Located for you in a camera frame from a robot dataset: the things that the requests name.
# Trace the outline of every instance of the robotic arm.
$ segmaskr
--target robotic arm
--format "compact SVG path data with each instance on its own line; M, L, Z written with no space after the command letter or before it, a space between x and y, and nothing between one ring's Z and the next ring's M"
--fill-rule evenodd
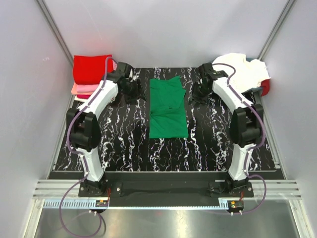
M224 71L215 71L211 63L201 65L199 72L201 80L194 83L192 101L206 103L208 94L215 92L232 112L229 135L234 143L234 150L224 191L240 192L248 184L246 174L252 154L250 148L258 144L262 138L261 125L245 103L252 106L261 119L263 119L263 108L259 104L254 105L242 94L234 93L228 86L228 75ZM135 79L133 67L129 64L119 62L117 69L108 73L106 79L106 81L100 82L98 89L88 102L82 104L78 109L69 109L66 116L67 127L69 127L76 115L83 110L71 128L70 141L76 150L81 152L80 157L83 164L84 157L86 158L87 166L84 166L87 174L86 186L100 192L105 190L105 184L102 179L104 171L101 168L97 151L97 146L101 141L98 118L106 105L119 92L123 93L127 104L135 104L136 100L140 98L145 100L141 83Z
M69 109L66 115L66 123L69 127L75 116L83 110L71 128L70 141L76 151L80 153L82 164L87 163L87 166L84 166L85 174L87 174L86 186L100 192L105 190L105 186L102 184L104 171L100 165L97 150L101 141L98 119L106 105L119 92L123 93L127 104L135 104L139 98L146 99L140 80L136 80L133 75L133 67L123 62L119 62L116 70L107 74L106 81L102 80L100 82L87 102L77 109Z
M201 80L194 83L192 101L206 103L208 94L215 92L226 103L232 113L229 136L234 143L233 156L225 181L225 188L221 191L240 192L248 184L247 174L252 148L262 139L261 125L247 105L251 106L262 120L263 107L260 104L254 105L241 93L233 91L229 87L226 72L215 71L212 63L201 65L199 73Z

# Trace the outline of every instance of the white cloth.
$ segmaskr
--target white cloth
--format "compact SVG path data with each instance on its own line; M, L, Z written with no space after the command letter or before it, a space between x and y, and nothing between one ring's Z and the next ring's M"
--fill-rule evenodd
M230 53L219 56L212 63L226 63L235 67L236 73L230 79L230 85L240 93L258 88L262 81L270 79L264 62L258 59L248 62L244 54ZM215 65L213 68L216 71L224 70L228 76L233 73L232 68L224 65Z

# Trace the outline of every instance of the black marble tabletop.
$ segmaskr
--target black marble tabletop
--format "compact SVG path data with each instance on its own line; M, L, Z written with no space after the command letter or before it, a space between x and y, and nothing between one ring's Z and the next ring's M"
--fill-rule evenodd
M147 101L126 105L123 97L108 105L99 118L102 140L98 147L105 171L225 171L231 164L233 144L228 137L231 112L214 93L207 105L189 105L190 89L199 78L197 68L136 68ZM149 139L149 80L181 76L185 95L188 138ZM252 94L245 95L254 101ZM66 135L55 171L81 171L77 155L70 154ZM269 144L254 150L250 170L275 170Z

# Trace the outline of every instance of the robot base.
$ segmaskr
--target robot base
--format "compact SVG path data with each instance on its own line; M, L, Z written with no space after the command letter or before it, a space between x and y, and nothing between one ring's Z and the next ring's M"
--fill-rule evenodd
M248 178L233 180L229 174L224 182L210 182L209 190L211 197L254 197L252 184Z
M240 198L241 192L243 197L254 197L252 184L250 182L243 188L237 190L226 190L224 189L225 182L209 182L210 197L235 197Z
M80 184L79 197L101 197L107 196L107 182L105 175L98 182L84 180Z

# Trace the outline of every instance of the red fabric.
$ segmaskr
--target red fabric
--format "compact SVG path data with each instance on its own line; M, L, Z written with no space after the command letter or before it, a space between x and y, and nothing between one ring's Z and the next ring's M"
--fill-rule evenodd
M269 79L266 79L261 82L261 87L263 89L261 97L265 96L269 92Z
M77 84L99 84L105 74L107 56L75 56L73 76ZM108 60L107 72L113 71L112 60Z
M80 99L89 99L91 95L82 95L82 94L78 94L77 97Z

